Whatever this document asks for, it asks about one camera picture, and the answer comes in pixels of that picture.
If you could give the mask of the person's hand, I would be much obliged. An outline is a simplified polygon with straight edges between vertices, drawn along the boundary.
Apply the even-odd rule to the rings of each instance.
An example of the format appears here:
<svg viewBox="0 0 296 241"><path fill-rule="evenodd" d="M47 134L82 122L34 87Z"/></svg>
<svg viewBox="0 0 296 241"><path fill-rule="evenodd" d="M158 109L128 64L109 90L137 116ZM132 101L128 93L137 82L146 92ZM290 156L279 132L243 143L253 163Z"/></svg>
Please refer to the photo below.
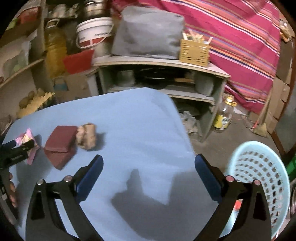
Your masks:
<svg viewBox="0 0 296 241"><path fill-rule="evenodd" d="M8 195L10 198L10 201L12 202L12 205L14 208L18 207L17 199L16 199L16 187L14 183L11 181L13 179L13 175L11 172L7 173L6 178L6 185L8 186Z"/></svg>

